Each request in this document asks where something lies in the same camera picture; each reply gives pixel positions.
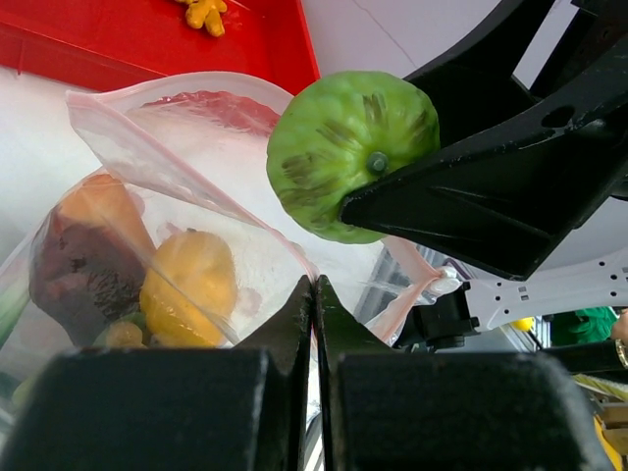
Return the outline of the yellow potato toy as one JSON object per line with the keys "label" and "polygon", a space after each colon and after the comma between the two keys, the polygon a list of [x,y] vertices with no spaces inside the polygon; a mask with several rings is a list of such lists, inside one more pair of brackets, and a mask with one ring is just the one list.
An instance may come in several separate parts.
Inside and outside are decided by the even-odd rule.
{"label": "yellow potato toy", "polygon": [[148,330],[175,347],[213,347],[225,335],[210,319],[231,317],[237,301],[236,269],[218,235],[188,230],[164,240],[139,295]]}

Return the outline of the clear pink zip top bag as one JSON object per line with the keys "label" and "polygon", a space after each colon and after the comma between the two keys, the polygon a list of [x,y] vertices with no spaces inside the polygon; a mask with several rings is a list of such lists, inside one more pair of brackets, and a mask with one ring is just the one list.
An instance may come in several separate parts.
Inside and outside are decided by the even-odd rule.
{"label": "clear pink zip top bag", "polygon": [[[363,309],[374,295],[366,326],[393,343],[403,309],[435,303],[460,280],[451,267],[433,267],[417,247],[408,255],[423,275],[412,278],[385,236],[369,244],[325,240],[286,213],[266,162],[270,135],[291,99],[263,79],[223,72],[71,93],[71,125],[101,166],[59,202],[88,177],[108,174],[131,194],[155,251],[188,230],[221,237],[235,262],[237,301],[229,319],[210,318],[225,335],[218,347],[240,343],[284,304],[299,279],[320,275],[347,307]],[[1,407],[8,415],[19,410],[54,355],[94,346],[73,344],[30,299],[31,244],[51,210],[1,267]],[[146,273],[154,253],[140,257]]]}

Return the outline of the brown longan bunch toy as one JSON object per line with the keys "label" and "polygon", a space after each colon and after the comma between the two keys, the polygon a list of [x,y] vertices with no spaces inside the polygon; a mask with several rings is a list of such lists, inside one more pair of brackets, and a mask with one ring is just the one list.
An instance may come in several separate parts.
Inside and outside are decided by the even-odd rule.
{"label": "brown longan bunch toy", "polygon": [[146,348],[151,339],[145,316],[135,312],[113,322],[94,341],[94,346]]}

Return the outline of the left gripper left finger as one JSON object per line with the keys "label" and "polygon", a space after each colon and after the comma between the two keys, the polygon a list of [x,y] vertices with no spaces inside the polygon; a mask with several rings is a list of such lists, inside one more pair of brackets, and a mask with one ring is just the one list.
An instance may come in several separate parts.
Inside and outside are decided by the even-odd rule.
{"label": "left gripper left finger", "polygon": [[85,348],[36,380],[5,470],[299,470],[311,285],[232,348]]}

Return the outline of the red brown meat slice toy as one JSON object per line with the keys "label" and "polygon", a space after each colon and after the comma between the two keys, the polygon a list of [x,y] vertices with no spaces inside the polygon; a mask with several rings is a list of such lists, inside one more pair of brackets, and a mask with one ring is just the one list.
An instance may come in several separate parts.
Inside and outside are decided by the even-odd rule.
{"label": "red brown meat slice toy", "polygon": [[28,292],[75,345],[138,310],[140,257],[155,246],[123,183],[96,174],[70,191],[31,244]]}

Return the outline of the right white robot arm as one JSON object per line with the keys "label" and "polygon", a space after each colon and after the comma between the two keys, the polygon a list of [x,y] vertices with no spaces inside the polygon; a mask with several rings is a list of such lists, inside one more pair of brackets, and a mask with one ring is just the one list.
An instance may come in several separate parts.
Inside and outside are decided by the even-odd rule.
{"label": "right white robot arm", "polygon": [[627,5],[580,1],[531,86],[515,68],[550,11],[502,1],[408,76],[438,110],[442,148],[351,193],[340,217],[382,233],[412,278],[410,249],[468,280],[409,332],[437,348],[526,317],[627,300]]}

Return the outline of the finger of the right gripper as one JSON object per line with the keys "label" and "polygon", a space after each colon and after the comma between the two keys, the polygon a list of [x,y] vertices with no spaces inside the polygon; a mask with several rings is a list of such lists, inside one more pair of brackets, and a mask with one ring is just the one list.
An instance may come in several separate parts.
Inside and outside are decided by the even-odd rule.
{"label": "finger of the right gripper", "polygon": [[528,110],[349,194],[340,218],[524,281],[627,172],[627,52]]}
{"label": "finger of the right gripper", "polygon": [[627,33],[624,1],[578,1],[577,14],[531,86],[514,76],[552,7],[507,0],[446,52],[406,77],[428,94],[447,147],[527,110],[582,74]]}

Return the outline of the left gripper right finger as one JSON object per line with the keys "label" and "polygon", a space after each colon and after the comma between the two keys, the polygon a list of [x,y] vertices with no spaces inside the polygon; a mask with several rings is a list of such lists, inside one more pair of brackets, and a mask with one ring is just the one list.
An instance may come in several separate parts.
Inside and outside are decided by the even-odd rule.
{"label": "left gripper right finger", "polygon": [[583,393],[540,353],[401,353],[316,283],[329,470],[608,470]]}

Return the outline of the green vegetable toy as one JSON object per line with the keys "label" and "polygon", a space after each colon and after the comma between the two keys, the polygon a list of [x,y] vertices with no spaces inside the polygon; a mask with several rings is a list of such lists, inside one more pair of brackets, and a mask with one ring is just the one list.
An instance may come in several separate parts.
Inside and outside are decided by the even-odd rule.
{"label": "green vegetable toy", "polygon": [[345,71],[294,96],[267,145],[266,173],[286,213],[325,240],[369,244],[383,234],[340,220],[351,192],[438,151],[430,97],[378,71]]}

